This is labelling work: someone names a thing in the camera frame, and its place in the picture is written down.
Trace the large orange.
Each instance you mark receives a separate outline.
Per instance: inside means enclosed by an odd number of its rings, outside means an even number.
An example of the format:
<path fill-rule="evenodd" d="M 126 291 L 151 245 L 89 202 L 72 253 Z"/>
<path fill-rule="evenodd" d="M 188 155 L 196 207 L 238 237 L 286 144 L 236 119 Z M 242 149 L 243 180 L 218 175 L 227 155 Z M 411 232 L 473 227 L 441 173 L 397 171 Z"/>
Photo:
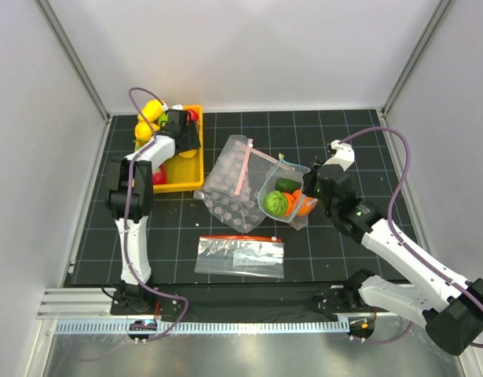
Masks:
<path fill-rule="evenodd" d="M 283 195 L 287 201 L 287 209 L 284 213 L 285 216 L 289 216 L 293 213 L 295 207 L 295 197 L 289 192 L 283 192 Z"/>

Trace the bumpy green lime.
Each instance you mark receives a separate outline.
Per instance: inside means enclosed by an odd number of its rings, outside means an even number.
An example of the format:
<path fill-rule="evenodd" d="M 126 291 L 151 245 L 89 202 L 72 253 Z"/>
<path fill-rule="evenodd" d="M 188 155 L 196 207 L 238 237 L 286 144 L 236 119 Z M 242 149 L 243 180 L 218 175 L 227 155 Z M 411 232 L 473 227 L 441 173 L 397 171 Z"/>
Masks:
<path fill-rule="evenodd" d="M 288 200 L 283 192 L 275 190 L 266 196 L 264 206 L 269 215 L 279 217 L 287 212 Z"/>

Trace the yellow lemon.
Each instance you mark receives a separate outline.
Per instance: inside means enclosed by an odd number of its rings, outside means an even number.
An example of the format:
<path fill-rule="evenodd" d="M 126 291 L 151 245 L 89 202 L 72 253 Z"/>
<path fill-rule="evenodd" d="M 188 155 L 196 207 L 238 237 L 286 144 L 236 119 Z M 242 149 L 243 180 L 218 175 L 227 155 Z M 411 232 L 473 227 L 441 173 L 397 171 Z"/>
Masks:
<path fill-rule="evenodd" d="M 181 158 L 184 158 L 184 159 L 191 159 L 191 158 L 196 156 L 197 152 L 198 152 L 197 149 L 192 149 L 192 150 L 188 150 L 186 152 L 180 152 L 178 155 Z"/>

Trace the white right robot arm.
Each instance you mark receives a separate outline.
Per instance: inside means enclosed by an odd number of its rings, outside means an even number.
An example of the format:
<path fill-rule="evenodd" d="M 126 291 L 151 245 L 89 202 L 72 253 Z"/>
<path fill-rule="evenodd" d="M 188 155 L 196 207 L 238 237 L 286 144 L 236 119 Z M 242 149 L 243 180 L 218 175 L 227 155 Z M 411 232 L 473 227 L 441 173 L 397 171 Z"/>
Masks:
<path fill-rule="evenodd" d="M 406 236 L 367 199 L 358 197 L 338 164 L 318 161 L 303 176 L 303 192 L 324 206 L 344 236 L 393 266 L 412 287 L 401 287 L 362 269 L 350 277 L 343 300 L 353 311 L 374 306 L 424 328 L 446 353 L 459 356 L 483 332 L 483 279 L 450 270 Z"/>

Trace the small orange tangerine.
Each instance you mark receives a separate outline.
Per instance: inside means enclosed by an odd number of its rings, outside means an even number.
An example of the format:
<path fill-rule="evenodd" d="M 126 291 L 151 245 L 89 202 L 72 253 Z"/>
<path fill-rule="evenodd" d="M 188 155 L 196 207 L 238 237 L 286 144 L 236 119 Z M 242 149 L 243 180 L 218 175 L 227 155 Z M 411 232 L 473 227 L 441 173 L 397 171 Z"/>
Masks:
<path fill-rule="evenodd" d="M 317 204 L 317 199 L 303 195 L 300 189 L 293 192 L 293 197 L 294 209 L 297 210 L 296 215 L 299 217 L 307 216 Z"/>

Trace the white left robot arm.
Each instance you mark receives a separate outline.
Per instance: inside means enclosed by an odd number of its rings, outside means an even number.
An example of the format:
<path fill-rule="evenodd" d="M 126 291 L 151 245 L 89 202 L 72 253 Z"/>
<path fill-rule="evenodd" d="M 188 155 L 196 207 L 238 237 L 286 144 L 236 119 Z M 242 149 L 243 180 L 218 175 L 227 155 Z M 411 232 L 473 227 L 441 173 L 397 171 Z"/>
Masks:
<path fill-rule="evenodd" d="M 152 212 L 153 173 L 168 159 L 201 147 L 197 122 L 184 108 L 173 107 L 150 140 L 133 153 L 108 162 L 105 204 L 119 231 L 123 269 L 121 281 L 146 285 L 152 275 L 146 226 Z"/>

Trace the dark green avocado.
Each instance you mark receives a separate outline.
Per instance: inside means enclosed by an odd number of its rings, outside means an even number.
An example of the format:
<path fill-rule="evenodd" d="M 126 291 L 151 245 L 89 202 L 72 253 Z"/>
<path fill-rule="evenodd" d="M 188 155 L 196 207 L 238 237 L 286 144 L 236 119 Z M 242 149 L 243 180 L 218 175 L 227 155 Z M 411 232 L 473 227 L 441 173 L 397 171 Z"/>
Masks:
<path fill-rule="evenodd" d="M 277 178 L 275 182 L 275 190 L 279 192 L 287 192 L 292 194 L 302 187 L 302 183 L 289 178 Z"/>

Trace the blue zipper clear bag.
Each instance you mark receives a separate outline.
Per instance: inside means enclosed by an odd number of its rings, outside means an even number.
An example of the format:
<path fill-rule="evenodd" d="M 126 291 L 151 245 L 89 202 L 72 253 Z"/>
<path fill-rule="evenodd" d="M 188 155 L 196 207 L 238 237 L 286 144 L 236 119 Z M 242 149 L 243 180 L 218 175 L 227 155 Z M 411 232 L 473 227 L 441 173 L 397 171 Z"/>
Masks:
<path fill-rule="evenodd" d="M 303 178 L 309 172 L 308 167 L 289 163 L 283 154 L 279 154 L 258 194 L 262 212 L 297 231 L 305 228 L 309 214 L 317 205 L 317 199 L 302 193 Z"/>

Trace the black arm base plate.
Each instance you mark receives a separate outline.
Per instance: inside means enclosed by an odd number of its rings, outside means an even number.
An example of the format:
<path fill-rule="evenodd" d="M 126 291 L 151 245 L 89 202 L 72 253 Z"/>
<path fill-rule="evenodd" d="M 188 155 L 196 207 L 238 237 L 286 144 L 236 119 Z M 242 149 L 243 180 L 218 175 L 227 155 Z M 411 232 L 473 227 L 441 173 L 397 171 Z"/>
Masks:
<path fill-rule="evenodd" d="M 188 299 L 184 322 L 206 323 L 298 323 L 336 320 L 339 316 L 367 317 L 382 310 L 355 302 L 341 285 L 327 283 L 223 283 L 160 284 L 163 298 L 135 288 L 130 294 L 114 292 L 110 313 L 116 316 L 152 315 L 156 309 L 164 320 L 178 318 Z"/>

